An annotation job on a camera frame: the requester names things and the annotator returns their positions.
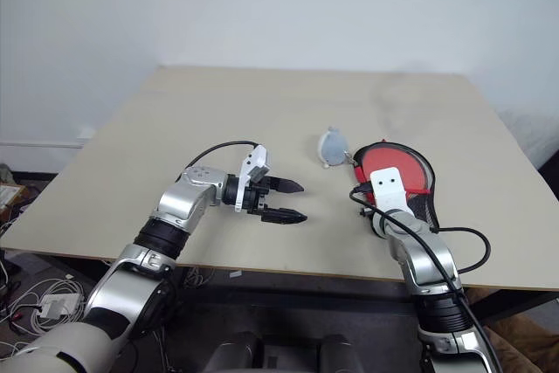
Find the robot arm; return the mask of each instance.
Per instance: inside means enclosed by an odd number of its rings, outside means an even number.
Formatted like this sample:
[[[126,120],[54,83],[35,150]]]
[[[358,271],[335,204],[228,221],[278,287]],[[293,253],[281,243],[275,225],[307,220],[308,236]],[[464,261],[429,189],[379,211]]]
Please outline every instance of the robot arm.
[[[450,250],[408,208],[398,169],[375,171],[370,180],[377,208],[415,232],[431,248],[454,289],[464,297]],[[425,249],[407,231],[379,213],[373,215],[372,223],[375,232],[388,239],[390,255],[401,266],[412,296],[418,314],[418,337],[424,346],[423,371],[497,372],[490,348]]]
[[[258,146],[255,151],[262,159],[245,159],[239,177],[219,169],[187,168],[163,193],[134,243],[126,245],[93,289],[85,317],[42,335],[3,362],[2,371],[109,371],[128,340],[147,334],[165,320],[175,299],[169,276],[208,206],[235,204],[237,209],[240,203],[247,213],[271,223],[306,220],[298,211],[264,204],[270,190],[303,189],[294,181],[265,176],[269,170],[266,149]]]

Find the small white object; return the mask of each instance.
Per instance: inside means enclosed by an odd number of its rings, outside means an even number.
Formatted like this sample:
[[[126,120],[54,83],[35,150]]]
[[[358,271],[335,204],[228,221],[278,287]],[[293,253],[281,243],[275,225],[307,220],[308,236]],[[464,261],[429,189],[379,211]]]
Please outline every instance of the small white object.
[[[259,144],[244,159],[241,170],[238,173],[237,199],[235,200],[235,211],[239,213],[243,210],[243,198],[245,197],[245,187],[250,181],[257,183],[270,170],[268,151]]]
[[[59,319],[60,316],[73,314],[81,296],[77,293],[47,294],[41,300],[38,313],[40,318]]]
[[[374,170],[370,173],[376,207],[382,211],[399,209],[413,215],[405,199],[405,189],[398,168]]]
[[[474,332],[462,334],[462,343],[464,344],[464,348],[466,350],[476,350],[480,347],[480,342]]]
[[[95,135],[95,128],[93,127],[83,127],[80,131],[79,131],[79,135],[78,137],[76,137],[76,140],[78,141],[79,144],[86,144],[87,142],[89,142],[91,140],[91,138]]]

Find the table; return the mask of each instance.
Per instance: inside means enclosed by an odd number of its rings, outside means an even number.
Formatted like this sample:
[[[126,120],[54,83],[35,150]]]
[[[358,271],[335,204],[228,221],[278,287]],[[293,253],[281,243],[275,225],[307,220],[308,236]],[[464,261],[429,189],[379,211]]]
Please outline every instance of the table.
[[[559,289],[559,205],[512,135],[462,76],[435,73],[162,67],[78,153],[1,239],[1,246],[115,258],[194,155],[246,139],[271,154],[269,175],[305,192],[269,196],[308,215],[264,224],[232,207],[209,208],[179,264],[399,280],[385,241],[349,201],[349,165],[323,169],[320,135],[335,126],[352,151],[387,139],[429,159],[441,226],[483,231],[493,253],[466,285]],[[242,146],[203,164],[238,173]],[[482,254],[478,239],[446,233],[458,266]]]

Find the white wall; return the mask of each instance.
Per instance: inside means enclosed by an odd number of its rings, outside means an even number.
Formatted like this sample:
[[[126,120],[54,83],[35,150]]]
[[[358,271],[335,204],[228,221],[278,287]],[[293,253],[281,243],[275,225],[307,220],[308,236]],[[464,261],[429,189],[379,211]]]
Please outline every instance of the white wall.
[[[559,148],[557,0],[1,0],[0,142],[74,142],[158,64],[464,73],[534,165]],[[0,146],[18,170],[75,149]]]

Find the electrical wire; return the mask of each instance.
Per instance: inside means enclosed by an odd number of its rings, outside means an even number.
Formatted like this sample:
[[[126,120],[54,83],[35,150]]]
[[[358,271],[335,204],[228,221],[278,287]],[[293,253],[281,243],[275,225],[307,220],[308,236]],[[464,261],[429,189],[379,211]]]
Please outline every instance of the electrical wire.
[[[53,282],[46,290],[39,296],[35,293],[34,290],[36,287],[44,285],[46,283]],[[71,293],[71,294],[79,294],[78,304],[72,314],[62,314],[58,320],[50,320],[50,319],[42,319],[40,318],[39,311],[41,308],[41,302],[43,301],[44,297],[47,294],[61,294],[61,293]],[[29,297],[34,298],[35,301],[32,303],[23,303],[22,300],[28,299]],[[12,327],[16,329],[16,331],[24,332],[28,335],[33,336],[41,336],[47,331],[57,327],[58,325],[62,325],[64,323],[78,321],[84,313],[84,309],[86,306],[85,302],[85,294],[83,286],[73,280],[61,280],[61,279],[47,279],[39,281],[35,285],[31,286],[27,291],[17,297],[11,304],[7,305],[3,308],[5,312],[4,318],[0,320],[0,323],[4,321],[8,321]],[[23,307],[32,307],[34,310],[31,314],[30,319],[30,326],[31,330],[19,325],[13,321],[13,316],[17,314],[17,311]]]
[[[3,251],[0,251],[0,259],[3,259]],[[2,320],[0,320],[0,323],[3,321],[7,321],[10,319],[10,299],[11,296],[13,295],[13,293],[19,289],[19,287],[21,286],[21,281],[9,281],[6,284],[6,288],[5,291],[3,293],[2,298],[0,299],[0,317],[4,316],[5,314],[7,316],[5,316]]]
[[[186,288],[199,288],[207,284],[215,275],[216,270],[214,268],[210,269],[210,272],[204,277],[200,273],[200,269],[197,266],[183,269],[183,276],[181,278],[181,287]]]
[[[12,226],[16,220],[17,218],[14,218],[13,220],[10,220],[0,226],[0,238],[8,231],[8,228]]]
[[[5,288],[8,287],[8,285],[10,284],[10,276],[8,275],[8,272],[6,271],[6,267],[3,265],[2,262],[3,258],[0,258],[0,268],[2,268],[2,274],[5,278],[5,282],[2,284],[2,286],[0,287],[0,291],[4,290]]]
[[[162,363],[162,372],[167,373],[169,371],[169,359],[167,358],[162,338],[159,336],[159,332],[153,331],[152,334],[155,338],[155,342],[157,342],[157,347],[159,348],[159,354],[161,356]]]
[[[478,238],[480,238],[483,241],[483,245],[485,246],[486,250],[483,254],[483,257],[481,257],[481,259],[476,262],[475,264],[471,264],[470,266],[467,266],[465,268],[460,268],[458,270],[458,274],[463,274],[463,273],[469,273],[473,270],[476,270],[478,268],[480,268],[481,266],[483,266],[487,260],[489,259],[489,257],[491,256],[491,243],[489,242],[489,239],[487,239],[487,236],[484,235],[483,233],[481,233],[480,231],[476,231],[475,229],[472,229],[471,227],[439,227],[437,228],[433,228],[431,229],[432,232],[434,233],[439,233],[440,231],[467,231],[469,233],[472,233],[474,235],[476,235]]]
[[[2,356],[0,356],[0,362],[3,360],[8,360],[9,358],[13,357],[18,351],[19,349],[17,348],[18,345],[29,345],[28,342],[23,342],[23,341],[18,341],[15,344],[10,344],[9,342],[4,342],[4,341],[0,341],[0,344],[4,344],[7,345],[9,347],[11,347],[11,352],[8,354],[4,354]]]
[[[219,143],[219,144],[216,144],[215,146],[212,146],[209,149],[206,149],[200,155],[198,155],[194,159],[192,159],[190,161],[190,163],[188,165],[186,165],[186,168],[189,168],[190,166],[193,166],[196,162],[198,162],[200,159],[202,159],[204,156],[208,155],[209,153],[213,152],[214,150],[217,150],[217,149],[220,149],[220,148],[225,148],[227,146],[234,146],[236,144],[248,144],[248,145],[252,146],[254,149],[259,145],[258,143],[251,142],[249,140],[236,140],[236,141],[233,141],[233,142]]]
[[[355,193],[357,192],[357,188],[353,189],[350,193],[349,193],[349,199],[351,199],[352,201],[355,201],[356,203],[359,203],[361,205],[364,205],[365,207],[367,207],[368,209],[373,210],[374,212],[378,213],[379,215],[381,215],[384,219],[388,220],[389,222],[391,222],[392,224],[395,224],[396,226],[398,226],[400,229],[402,229],[403,231],[405,231],[406,233],[408,233],[412,238],[414,238],[420,245],[421,247],[425,250],[425,252],[427,253],[427,255],[429,256],[429,258],[431,259],[433,265],[435,267],[437,267],[438,271],[440,272],[441,276],[443,277],[443,279],[445,280],[446,285],[448,286],[448,288],[454,293],[454,295],[456,296],[458,302],[460,303],[460,306],[468,313],[468,316],[470,317],[470,319],[472,320],[473,325],[476,327],[476,329],[478,330],[478,332],[480,333],[481,339],[483,340],[483,342],[486,344],[487,349],[489,350],[489,353],[491,354],[491,357],[493,358],[493,362],[497,368],[497,370],[500,373],[503,373],[503,369],[500,366],[500,362],[499,362],[499,358],[497,357],[497,354],[495,353],[495,350],[493,348],[493,346],[491,345],[491,342],[489,341],[489,339],[487,338],[487,335],[485,333],[485,331],[483,330],[483,327],[481,326],[480,322],[478,321],[478,319],[476,318],[475,314],[472,312],[472,309],[470,308],[470,306],[468,305],[467,301],[466,301],[466,297],[464,297],[463,294],[460,293],[460,291],[456,288],[456,286],[454,286],[454,283],[452,283],[451,278],[449,277],[448,273],[446,272],[446,270],[443,268],[442,264],[440,263],[440,261],[437,258],[437,255],[435,255],[435,252],[433,252],[433,250],[427,245],[427,243],[419,236],[417,235],[412,229],[410,229],[408,226],[406,226],[405,224],[403,224],[402,222],[396,220],[395,218],[393,218],[390,214],[385,213],[382,210],[379,210],[377,207],[375,207],[374,205],[372,205],[371,203],[368,203],[364,200],[361,200],[357,197],[355,197]]]

